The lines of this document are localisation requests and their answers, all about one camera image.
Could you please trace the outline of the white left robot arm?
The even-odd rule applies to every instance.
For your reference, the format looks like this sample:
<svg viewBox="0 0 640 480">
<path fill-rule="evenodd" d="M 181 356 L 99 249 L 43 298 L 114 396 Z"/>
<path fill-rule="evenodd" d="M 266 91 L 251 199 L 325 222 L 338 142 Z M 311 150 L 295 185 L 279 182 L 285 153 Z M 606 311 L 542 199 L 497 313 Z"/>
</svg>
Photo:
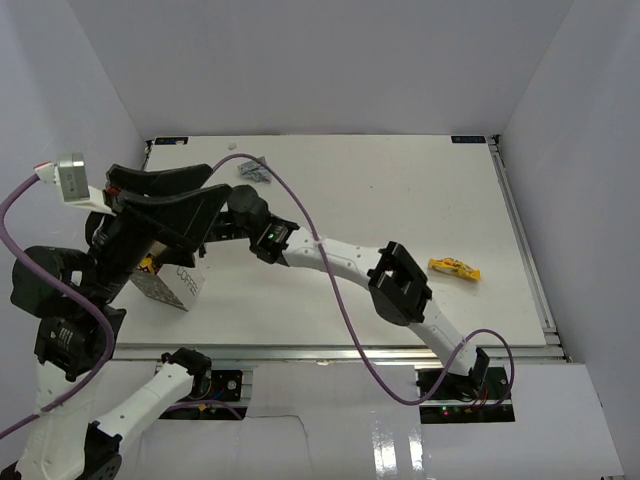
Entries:
<svg viewBox="0 0 640 480">
<path fill-rule="evenodd" d="M 211 390 L 211 361 L 180 348 L 159 372 L 110 413 L 92 415 L 102 368 L 112 358 L 125 311 L 112 303 L 155 243 L 176 264 L 192 265 L 230 195 L 209 186 L 208 165 L 157 172 L 110 168 L 104 189 L 90 187 L 80 162 L 38 165 L 29 185 L 55 186 L 63 202 L 89 211 L 87 251 L 20 248 L 14 254 L 14 306 L 39 321 L 37 409 L 21 457 L 5 479 L 111 479 L 130 443 L 180 401 L 197 404 Z"/>
</svg>

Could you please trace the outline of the blue label corner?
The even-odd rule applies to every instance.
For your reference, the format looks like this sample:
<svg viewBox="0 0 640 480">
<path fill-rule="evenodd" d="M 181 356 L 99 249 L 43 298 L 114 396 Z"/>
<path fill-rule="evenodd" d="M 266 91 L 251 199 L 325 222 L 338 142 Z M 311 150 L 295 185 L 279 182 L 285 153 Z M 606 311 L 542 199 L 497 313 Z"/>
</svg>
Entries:
<svg viewBox="0 0 640 480">
<path fill-rule="evenodd" d="M 186 145 L 188 141 L 188 137 L 156 137 L 153 144 L 155 146 Z"/>
<path fill-rule="evenodd" d="M 452 135 L 451 141 L 454 144 L 485 144 L 486 138 L 480 135 Z"/>
</svg>

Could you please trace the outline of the blue label right corner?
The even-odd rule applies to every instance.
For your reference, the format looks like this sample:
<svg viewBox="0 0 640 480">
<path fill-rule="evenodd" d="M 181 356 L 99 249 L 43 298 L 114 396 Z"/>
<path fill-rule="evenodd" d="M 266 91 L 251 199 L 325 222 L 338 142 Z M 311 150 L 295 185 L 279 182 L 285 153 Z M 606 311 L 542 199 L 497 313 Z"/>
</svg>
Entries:
<svg viewBox="0 0 640 480">
<path fill-rule="evenodd" d="M 451 141 L 454 144 L 485 144 L 486 138 L 480 135 L 452 135 Z"/>
</svg>

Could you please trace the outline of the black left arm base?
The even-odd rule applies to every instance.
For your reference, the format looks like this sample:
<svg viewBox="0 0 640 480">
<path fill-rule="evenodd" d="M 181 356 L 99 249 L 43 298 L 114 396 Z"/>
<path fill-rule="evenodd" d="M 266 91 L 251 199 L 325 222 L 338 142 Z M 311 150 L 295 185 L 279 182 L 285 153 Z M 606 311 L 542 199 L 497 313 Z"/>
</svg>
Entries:
<svg viewBox="0 0 640 480">
<path fill-rule="evenodd" d="M 223 402 L 240 401 L 243 377 L 241 370 L 213 370 L 203 399 Z"/>
</svg>

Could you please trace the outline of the blue label left corner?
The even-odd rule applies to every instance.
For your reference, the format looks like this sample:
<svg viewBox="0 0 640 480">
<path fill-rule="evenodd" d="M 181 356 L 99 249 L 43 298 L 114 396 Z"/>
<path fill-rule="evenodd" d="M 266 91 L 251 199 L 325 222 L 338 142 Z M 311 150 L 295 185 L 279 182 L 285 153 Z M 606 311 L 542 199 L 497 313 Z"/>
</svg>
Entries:
<svg viewBox="0 0 640 480">
<path fill-rule="evenodd" d="M 188 141 L 188 137 L 156 137 L 153 144 L 155 146 L 186 145 Z"/>
</svg>

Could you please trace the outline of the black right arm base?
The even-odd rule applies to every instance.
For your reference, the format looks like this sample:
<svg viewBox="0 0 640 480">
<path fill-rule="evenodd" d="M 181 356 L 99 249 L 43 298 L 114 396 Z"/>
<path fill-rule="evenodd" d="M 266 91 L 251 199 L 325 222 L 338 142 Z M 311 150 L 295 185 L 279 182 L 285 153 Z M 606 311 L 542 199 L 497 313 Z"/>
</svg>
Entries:
<svg viewBox="0 0 640 480">
<path fill-rule="evenodd" d="M 503 367 L 490 367 L 484 386 L 478 393 L 464 393 L 448 375 L 437 392 L 419 407 L 422 425 L 462 425 L 513 423 L 515 412 L 511 394 L 495 406 L 508 387 L 508 375 Z"/>
</svg>

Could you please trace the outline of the white front cover panel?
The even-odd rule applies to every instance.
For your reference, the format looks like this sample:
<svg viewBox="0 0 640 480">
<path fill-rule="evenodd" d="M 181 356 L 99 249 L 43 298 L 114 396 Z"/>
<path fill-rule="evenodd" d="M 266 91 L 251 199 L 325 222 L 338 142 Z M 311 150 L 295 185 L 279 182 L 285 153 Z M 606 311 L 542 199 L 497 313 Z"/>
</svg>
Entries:
<svg viewBox="0 0 640 480">
<path fill-rule="evenodd" d="M 362 365 L 265 364 L 245 420 L 160 420 L 122 479 L 600 479 L 623 472 L 587 369 L 520 365 L 511 422 L 424 425 Z"/>
</svg>

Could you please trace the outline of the yellow snack packet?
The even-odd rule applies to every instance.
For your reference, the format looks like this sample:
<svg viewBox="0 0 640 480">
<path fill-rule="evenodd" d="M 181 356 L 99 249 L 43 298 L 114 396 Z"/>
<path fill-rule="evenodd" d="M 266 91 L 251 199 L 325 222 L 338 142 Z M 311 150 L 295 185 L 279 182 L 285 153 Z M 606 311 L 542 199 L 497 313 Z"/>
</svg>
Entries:
<svg viewBox="0 0 640 480">
<path fill-rule="evenodd" d="M 138 270 L 145 274 L 156 275 L 161 266 L 162 264 L 153 255 L 148 254 L 138 265 Z"/>
</svg>

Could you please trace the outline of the silver snack packet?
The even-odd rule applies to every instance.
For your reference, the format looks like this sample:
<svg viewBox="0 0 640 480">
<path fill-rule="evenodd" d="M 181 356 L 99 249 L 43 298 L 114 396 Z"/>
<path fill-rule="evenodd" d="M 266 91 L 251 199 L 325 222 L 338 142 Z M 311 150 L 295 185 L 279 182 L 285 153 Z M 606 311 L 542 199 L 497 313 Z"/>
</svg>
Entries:
<svg viewBox="0 0 640 480">
<path fill-rule="evenodd" d="M 243 162 L 237 167 L 237 170 L 242 179 L 251 180 L 256 183 L 270 184 L 272 175 L 266 166 L 266 158 L 259 157 L 257 160 Z"/>
</svg>

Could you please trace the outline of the yellow snack bar wrapper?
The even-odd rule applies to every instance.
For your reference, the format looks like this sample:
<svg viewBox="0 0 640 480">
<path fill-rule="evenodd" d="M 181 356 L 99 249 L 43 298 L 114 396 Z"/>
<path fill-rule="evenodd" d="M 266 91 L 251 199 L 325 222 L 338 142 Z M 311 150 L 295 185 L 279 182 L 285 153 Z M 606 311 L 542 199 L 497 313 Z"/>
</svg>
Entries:
<svg viewBox="0 0 640 480">
<path fill-rule="evenodd" d="M 464 280 L 479 282 L 482 279 L 481 272 L 478 269 L 474 269 L 468 264 L 452 257 L 442 259 L 431 258 L 428 262 L 428 268 Z"/>
</svg>

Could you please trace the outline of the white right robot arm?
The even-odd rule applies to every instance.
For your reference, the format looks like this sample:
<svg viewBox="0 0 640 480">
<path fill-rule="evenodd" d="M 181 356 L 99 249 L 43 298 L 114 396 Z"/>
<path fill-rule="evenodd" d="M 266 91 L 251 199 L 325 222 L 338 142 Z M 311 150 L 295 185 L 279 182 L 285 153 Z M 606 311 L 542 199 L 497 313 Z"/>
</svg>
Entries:
<svg viewBox="0 0 640 480">
<path fill-rule="evenodd" d="M 451 363 L 445 378 L 459 396 L 472 399 L 486 389 L 488 355 L 466 341 L 445 316 L 426 274 L 403 245 L 391 241 L 376 249 L 317 240 L 311 231 L 272 214 L 253 187 L 239 185 L 231 188 L 207 240 L 244 238 L 265 263 L 331 272 L 364 288 L 382 319 L 408 328 L 439 359 Z"/>
</svg>

